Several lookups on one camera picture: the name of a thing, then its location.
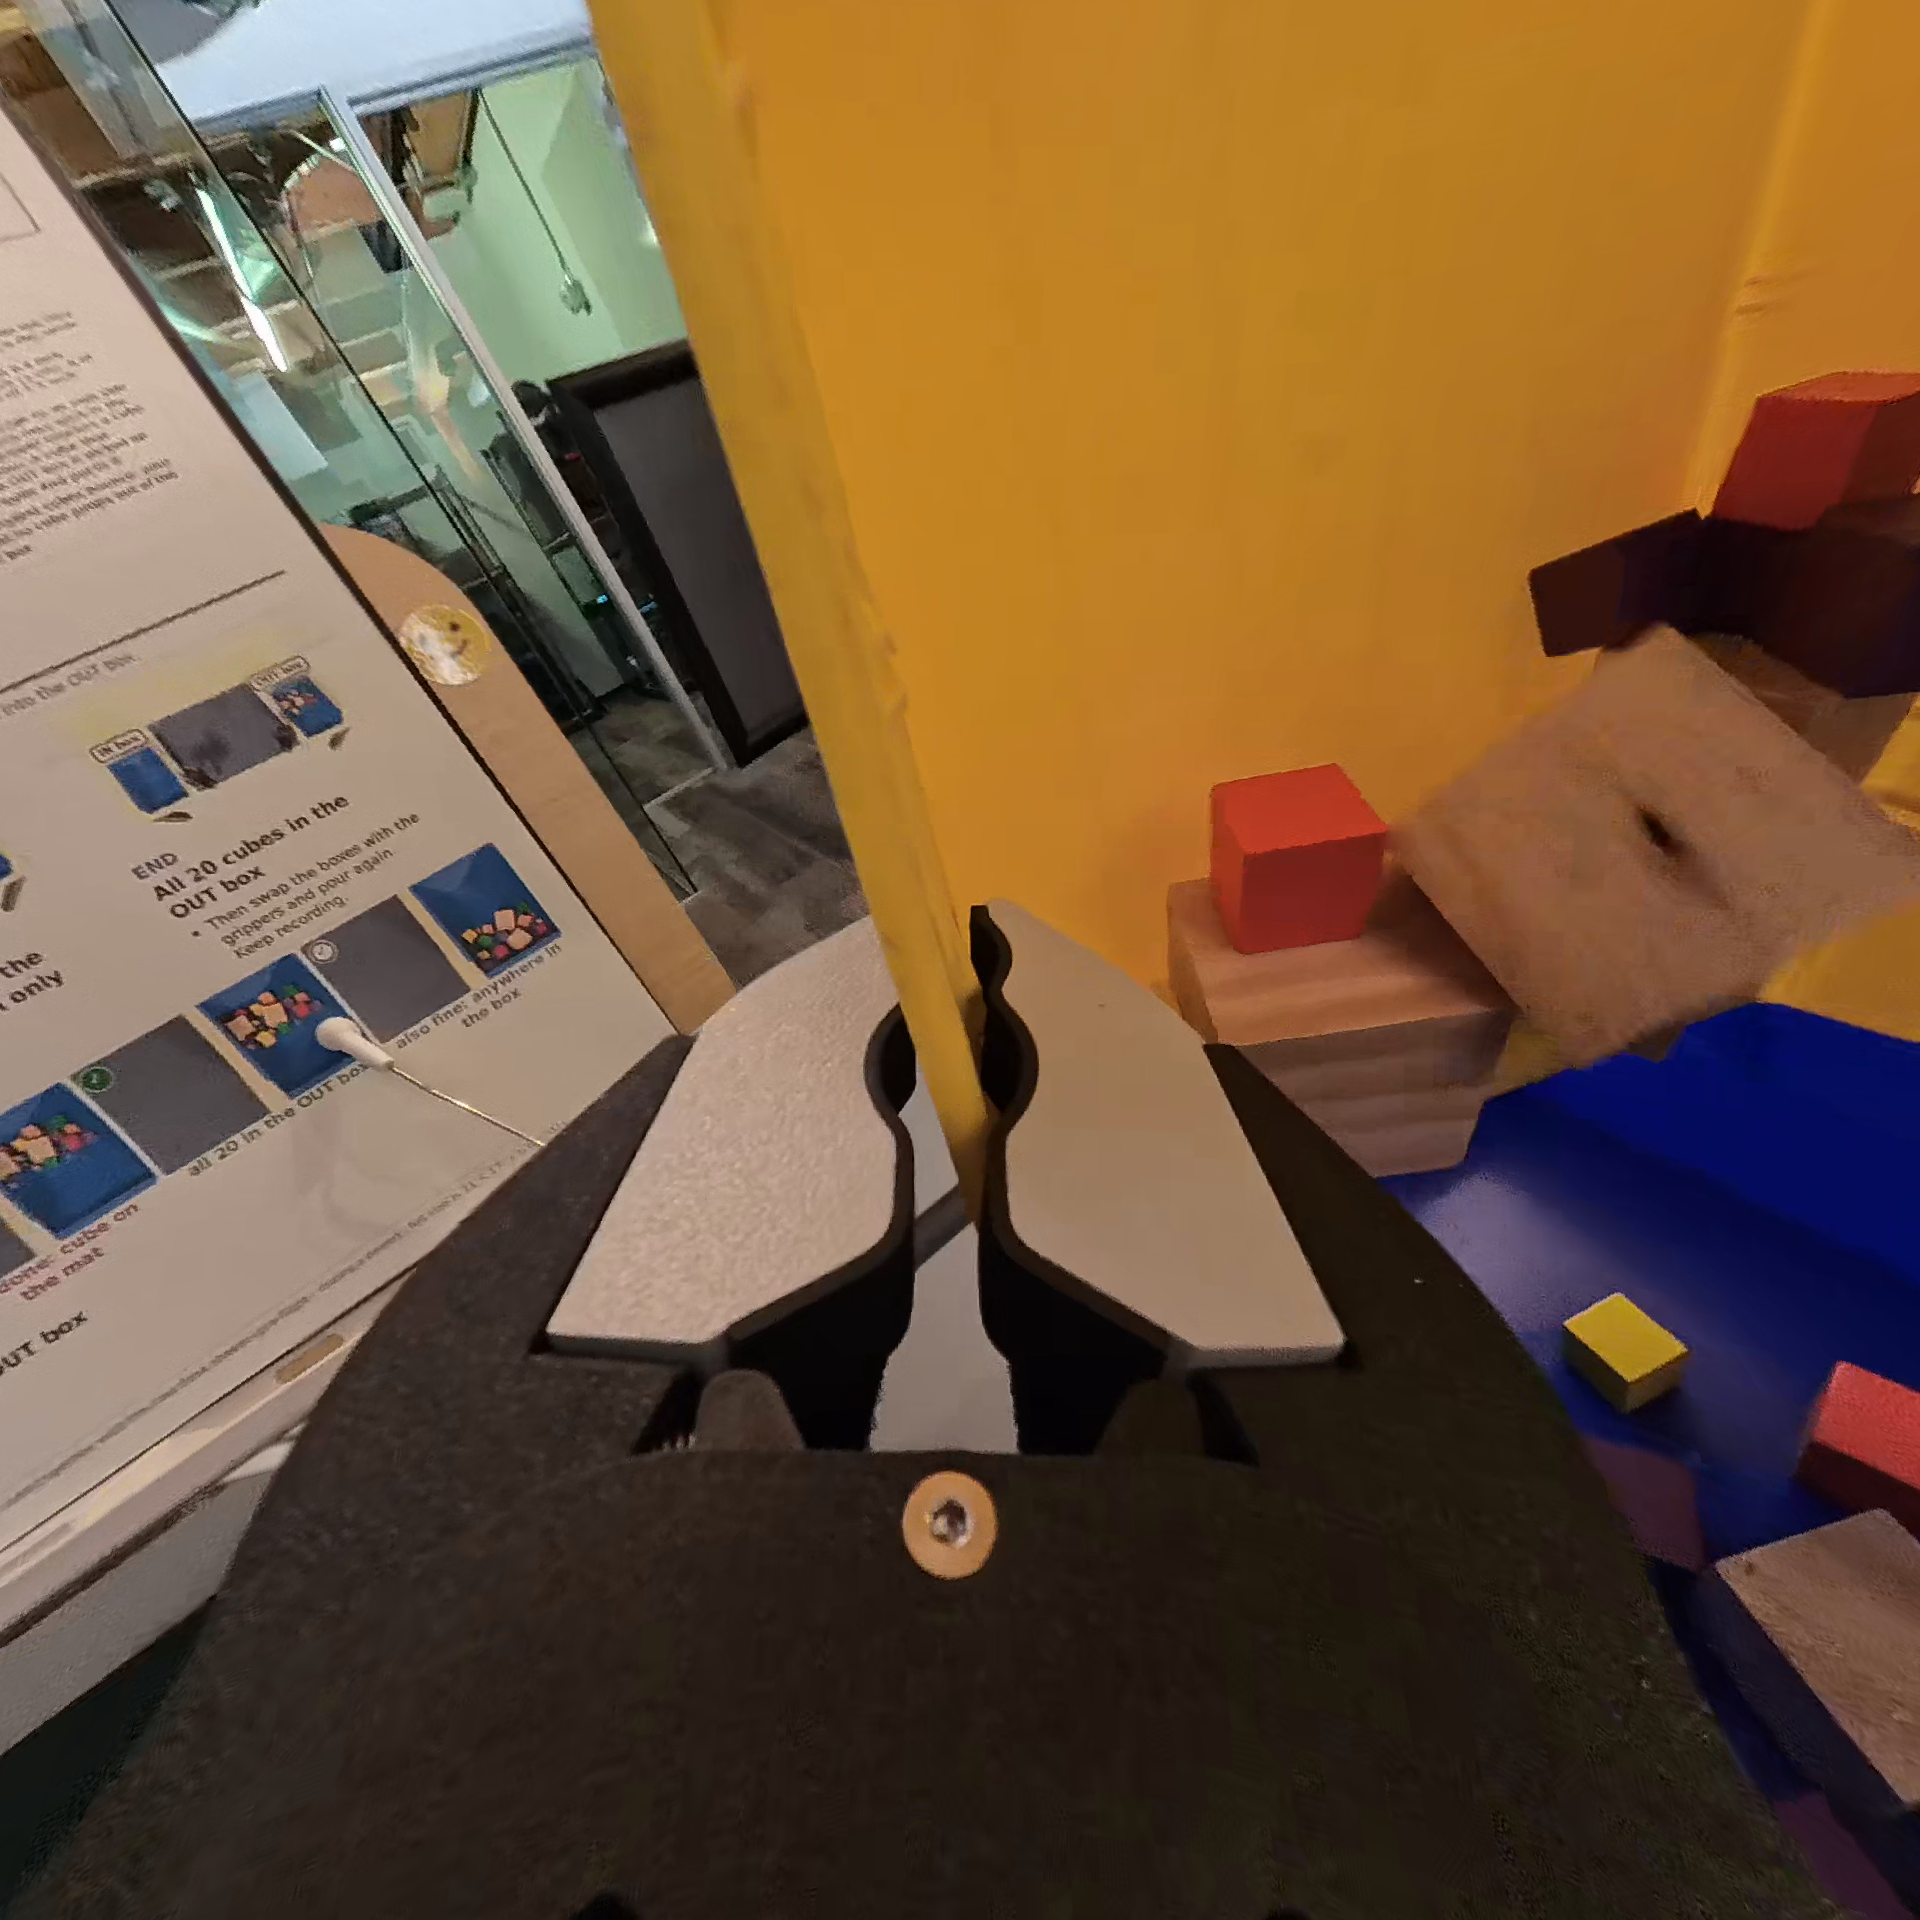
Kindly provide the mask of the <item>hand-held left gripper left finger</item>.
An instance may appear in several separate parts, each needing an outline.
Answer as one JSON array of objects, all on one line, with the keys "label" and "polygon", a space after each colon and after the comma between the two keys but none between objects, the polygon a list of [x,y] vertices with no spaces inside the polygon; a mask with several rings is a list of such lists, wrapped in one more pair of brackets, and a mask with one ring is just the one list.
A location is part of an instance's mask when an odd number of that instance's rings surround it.
[{"label": "hand-held left gripper left finger", "polygon": [[911,1282],[917,1149],[878,921],[783,958],[694,1037],[544,1337],[729,1362],[860,1282]]}]

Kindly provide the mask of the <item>white sheet stand base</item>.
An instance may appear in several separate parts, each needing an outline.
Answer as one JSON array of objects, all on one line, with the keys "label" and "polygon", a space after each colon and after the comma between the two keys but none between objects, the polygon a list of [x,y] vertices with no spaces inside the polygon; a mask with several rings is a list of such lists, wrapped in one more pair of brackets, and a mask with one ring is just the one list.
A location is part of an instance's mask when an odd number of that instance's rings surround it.
[{"label": "white sheet stand base", "polygon": [[274,1472],[403,1287],[308,1337],[0,1554],[0,1745],[126,1671],[227,1582]]}]

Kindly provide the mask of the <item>blue plastic box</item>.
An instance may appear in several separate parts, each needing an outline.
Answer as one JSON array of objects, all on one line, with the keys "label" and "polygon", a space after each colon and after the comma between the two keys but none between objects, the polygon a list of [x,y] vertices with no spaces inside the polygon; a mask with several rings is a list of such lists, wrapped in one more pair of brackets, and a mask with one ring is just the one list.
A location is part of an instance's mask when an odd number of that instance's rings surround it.
[{"label": "blue plastic box", "polygon": [[[1609,1454],[1661,1454],[1696,1492],[1688,1561],[1644,1554],[1748,1783],[1847,1917],[1908,1917],[1914,1822],[1847,1834],[1702,1639],[1721,1554],[1846,1522],[1799,1478],[1836,1362],[1920,1383],[1920,1050],[1753,1002],[1662,1059],[1564,1069],[1486,1107],[1447,1170],[1387,1187],[1470,1272]],[[1688,1347],[1685,1383],[1611,1413],[1564,1358],[1568,1318],[1626,1294]]]}]

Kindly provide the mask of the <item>printed instruction sheet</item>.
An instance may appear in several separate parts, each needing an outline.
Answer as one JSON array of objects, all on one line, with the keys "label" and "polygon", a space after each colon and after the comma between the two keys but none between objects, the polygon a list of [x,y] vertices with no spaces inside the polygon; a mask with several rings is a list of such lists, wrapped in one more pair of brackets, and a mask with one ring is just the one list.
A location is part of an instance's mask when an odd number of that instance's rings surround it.
[{"label": "printed instruction sheet", "polygon": [[6,113],[6,1544],[389,1287],[671,1018]]}]

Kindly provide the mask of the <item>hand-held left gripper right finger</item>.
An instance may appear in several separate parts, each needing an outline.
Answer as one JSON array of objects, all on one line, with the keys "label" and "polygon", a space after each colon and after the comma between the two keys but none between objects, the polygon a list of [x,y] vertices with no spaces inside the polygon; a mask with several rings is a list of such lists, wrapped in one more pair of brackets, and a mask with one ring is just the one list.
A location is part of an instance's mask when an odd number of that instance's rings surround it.
[{"label": "hand-held left gripper right finger", "polygon": [[1347,1332],[1197,1031],[1019,899],[973,905],[996,1226],[1182,1369],[1330,1362]]}]

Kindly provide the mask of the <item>pile of coloured wooden cubes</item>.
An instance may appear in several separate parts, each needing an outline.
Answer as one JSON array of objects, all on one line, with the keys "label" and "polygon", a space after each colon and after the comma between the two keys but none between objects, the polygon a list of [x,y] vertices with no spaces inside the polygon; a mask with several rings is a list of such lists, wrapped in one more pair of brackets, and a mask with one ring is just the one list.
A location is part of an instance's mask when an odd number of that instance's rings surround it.
[{"label": "pile of coloured wooden cubes", "polygon": [[1859,778],[1914,708],[1914,376],[1760,394],[1716,510],[1529,571],[1549,655],[1596,668],[1397,845],[1320,764],[1214,790],[1214,905],[1167,891],[1209,1042],[1360,1170],[1437,1170],[1529,1018],[1580,1115],[1901,1263],[1914,1042],[1753,1002],[1760,964],[1914,899]]}]

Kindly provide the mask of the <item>yellow smiley sticker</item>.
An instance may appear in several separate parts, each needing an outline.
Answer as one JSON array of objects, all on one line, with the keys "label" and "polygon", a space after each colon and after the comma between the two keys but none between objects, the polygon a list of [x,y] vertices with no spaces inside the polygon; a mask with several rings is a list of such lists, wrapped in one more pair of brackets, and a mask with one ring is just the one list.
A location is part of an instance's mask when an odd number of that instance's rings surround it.
[{"label": "yellow smiley sticker", "polygon": [[478,685],[497,650],[489,620],[454,604],[421,604],[399,616],[393,640],[435,685]]}]

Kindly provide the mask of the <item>yellow plastic box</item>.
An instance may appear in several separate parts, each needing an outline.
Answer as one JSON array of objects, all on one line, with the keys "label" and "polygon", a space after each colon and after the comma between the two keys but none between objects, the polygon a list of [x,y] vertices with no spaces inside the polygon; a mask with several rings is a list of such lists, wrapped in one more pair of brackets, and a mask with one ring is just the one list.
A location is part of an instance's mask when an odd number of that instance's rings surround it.
[{"label": "yellow plastic box", "polygon": [[589,3],[958,1183],[966,905],[1165,978],[1220,778],[1397,817],[1528,571],[1914,370],[1914,3]]}]

